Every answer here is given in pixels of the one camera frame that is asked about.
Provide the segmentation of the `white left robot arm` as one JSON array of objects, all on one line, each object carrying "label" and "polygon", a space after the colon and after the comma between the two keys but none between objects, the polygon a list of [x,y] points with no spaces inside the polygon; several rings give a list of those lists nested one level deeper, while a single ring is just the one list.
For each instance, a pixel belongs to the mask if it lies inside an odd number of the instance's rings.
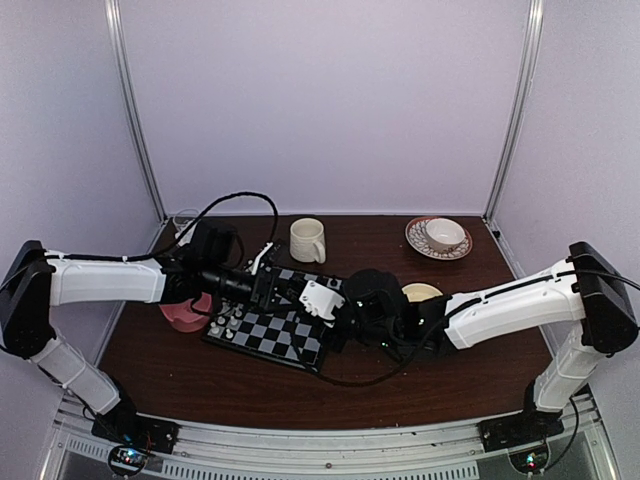
[{"label": "white left robot arm", "polygon": [[173,253],[140,257],[93,257],[45,249],[25,242],[1,286],[1,332],[7,353],[35,363],[105,417],[106,429],[123,444],[144,433],[142,419],[124,389],[88,363],[51,325],[50,309],[74,303],[127,301],[179,305],[203,295],[263,305],[268,242],[248,269],[227,267],[235,232],[205,220],[191,240]]}]

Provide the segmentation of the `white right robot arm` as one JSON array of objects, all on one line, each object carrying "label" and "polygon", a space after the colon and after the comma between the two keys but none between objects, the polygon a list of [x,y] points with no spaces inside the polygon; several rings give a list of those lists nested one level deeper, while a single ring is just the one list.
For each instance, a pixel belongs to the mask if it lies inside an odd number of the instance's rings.
[{"label": "white right robot arm", "polygon": [[572,323],[551,364],[529,384],[522,412],[513,417],[513,433],[530,442],[559,418],[601,359],[638,339],[627,293],[632,284],[590,244],[578,242],[552,267],[482,291],[411,302],[394,275],[369,269],[338,290],[308,282],[300,301],[326,325],[385,343],[408,359],[425,348],[462,350],[540,325]]}]

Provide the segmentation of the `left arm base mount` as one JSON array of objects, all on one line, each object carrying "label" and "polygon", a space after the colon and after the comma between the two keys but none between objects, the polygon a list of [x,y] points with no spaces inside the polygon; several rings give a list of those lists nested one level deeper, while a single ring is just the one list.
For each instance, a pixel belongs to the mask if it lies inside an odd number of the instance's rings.
[{"label": "left arm base mount", "polygon": [[137,416],[133,429],[121,433],[104,418],[93,421],[93,436],[114,443],[107,454],[107,465],[120,477],[141,473],[157,454],[171,454],[178,439],[179,426],[175,422]]}]

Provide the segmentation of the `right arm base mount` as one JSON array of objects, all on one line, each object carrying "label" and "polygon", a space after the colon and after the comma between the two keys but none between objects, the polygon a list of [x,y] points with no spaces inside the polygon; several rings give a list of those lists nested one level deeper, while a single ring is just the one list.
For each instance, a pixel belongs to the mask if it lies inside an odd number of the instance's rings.
[{"label": "right arm base mount", "polygon": [[541,473],[551,463],[548,440],[564,432],[559,414],[520,412],[478,424],[486,453],[506,450],[511,466],[521,474]]}]

